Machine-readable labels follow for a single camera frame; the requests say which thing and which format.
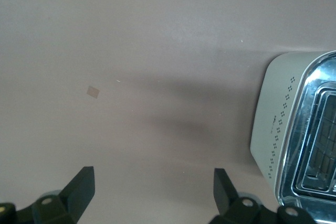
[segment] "brown square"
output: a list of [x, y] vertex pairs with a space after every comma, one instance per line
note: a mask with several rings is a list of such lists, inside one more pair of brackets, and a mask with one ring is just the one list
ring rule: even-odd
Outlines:
[[98, 98], [99, 89], [89, 86], [87, 94], [94, 98]]

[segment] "toaster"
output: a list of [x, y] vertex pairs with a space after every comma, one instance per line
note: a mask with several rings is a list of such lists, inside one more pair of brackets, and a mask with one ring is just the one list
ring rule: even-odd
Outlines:
[[250, 149], [281, 205], [336, 223], [336, 51], [292, 52], [270, 63]]

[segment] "gray surface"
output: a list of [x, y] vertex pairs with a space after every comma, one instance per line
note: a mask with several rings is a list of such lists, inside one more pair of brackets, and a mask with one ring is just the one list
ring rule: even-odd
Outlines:
[[283, 52], [335, 49], [335, 13], [336, 0], [0, 0], [0, 198], [25, 207], [93, 165], [80, 223], [207, 223], [224, 167], [274, 210], [249, 152], [262, 78]]

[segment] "table surface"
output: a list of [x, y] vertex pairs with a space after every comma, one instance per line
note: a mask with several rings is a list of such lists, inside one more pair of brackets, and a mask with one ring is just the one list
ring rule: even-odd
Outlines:
[[208, 223], [213, 169], [277, 203], [249, 151], [270, 61], [336, 48], [336, 0], [0, 0], [0, 199], [94, 166], [79, 223]]

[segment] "screw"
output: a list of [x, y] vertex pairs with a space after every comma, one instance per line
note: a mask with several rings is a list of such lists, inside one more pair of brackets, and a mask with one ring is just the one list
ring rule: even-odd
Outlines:
[[50, 202], [52, 202], [52, 200], [53, 200], [53, 199], [51, 199], [51, 198], [46, 198], [46, 199], [42, 200], [41, 204], [42, 204], [42, 205], [49, 204]]
[[299, 215], [299, 213], [294, 208], [291, 208], [291, 207], [287, 207], [285, 211], [288, 215], [291, 215], [291, 216], [294, 216], [294, 217]]
[[243, 199], [243, 205], [246, 207], [253, 206], [253, 202], [250, 199]]

